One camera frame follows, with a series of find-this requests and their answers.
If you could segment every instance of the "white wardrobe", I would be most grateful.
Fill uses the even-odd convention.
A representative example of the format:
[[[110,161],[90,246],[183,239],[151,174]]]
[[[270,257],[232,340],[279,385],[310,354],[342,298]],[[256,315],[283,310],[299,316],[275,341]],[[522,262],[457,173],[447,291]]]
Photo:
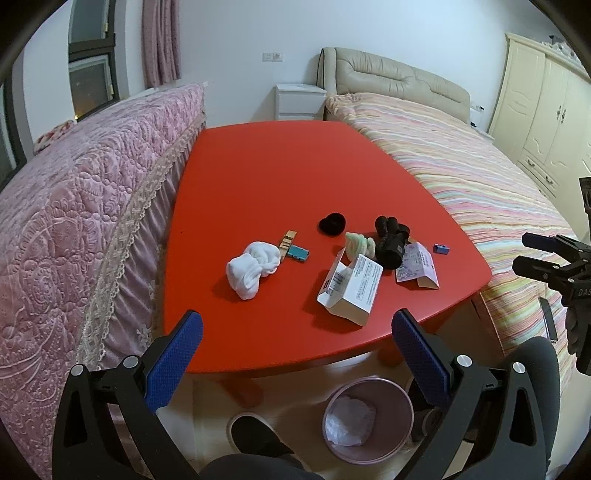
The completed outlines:
[[[591,80],[567,57],[507,34],[505,77],[489,133],[582,239],[579,177],[591,177]]]

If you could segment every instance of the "blue gripper pad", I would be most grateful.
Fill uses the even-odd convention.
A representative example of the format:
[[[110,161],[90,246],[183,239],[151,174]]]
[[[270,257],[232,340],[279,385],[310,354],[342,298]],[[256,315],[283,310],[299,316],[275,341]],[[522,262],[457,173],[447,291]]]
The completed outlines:
[[[450,378],[414,320],[403,310],[392,318],[392,337],[414,375],[425,400],[446,408],[450,401]]]
[[[152,413],[169,404],[189,362],[203,339],[203,321],[197,312],[187,312],[182,325],[146,376],[145,402]]]

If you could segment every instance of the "barcode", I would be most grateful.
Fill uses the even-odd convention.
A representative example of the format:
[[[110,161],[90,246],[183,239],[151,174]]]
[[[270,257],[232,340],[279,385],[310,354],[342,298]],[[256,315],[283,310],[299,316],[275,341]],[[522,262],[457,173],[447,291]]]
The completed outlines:
[[[340,290],[340,286],[343,284],[343,280],[345,279],[345,277],[343,275],[341,275],[338,272],[335,272],[335,275],[333,276],[332,280],[330,281],[330,285],[329,285],[329,289],[328,289],[328,294],[332,295],[335,290]]]

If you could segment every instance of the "window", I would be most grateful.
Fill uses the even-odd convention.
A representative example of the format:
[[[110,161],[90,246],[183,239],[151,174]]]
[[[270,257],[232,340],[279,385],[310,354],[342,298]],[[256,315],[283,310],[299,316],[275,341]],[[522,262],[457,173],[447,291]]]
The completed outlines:
[[[14,115],[11,73],[0,85],[0,190],[26,162]]]
[[[114,24],[115,0],[74,0],[69,70],[77,120],[119,100]]]

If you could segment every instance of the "white nightstand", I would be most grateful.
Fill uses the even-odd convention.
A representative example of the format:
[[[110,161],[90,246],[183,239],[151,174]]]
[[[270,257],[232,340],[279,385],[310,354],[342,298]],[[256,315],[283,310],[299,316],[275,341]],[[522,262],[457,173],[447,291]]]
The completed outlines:
[[[275,120],[322,120],[326,90],[302,83],[275,86]]]

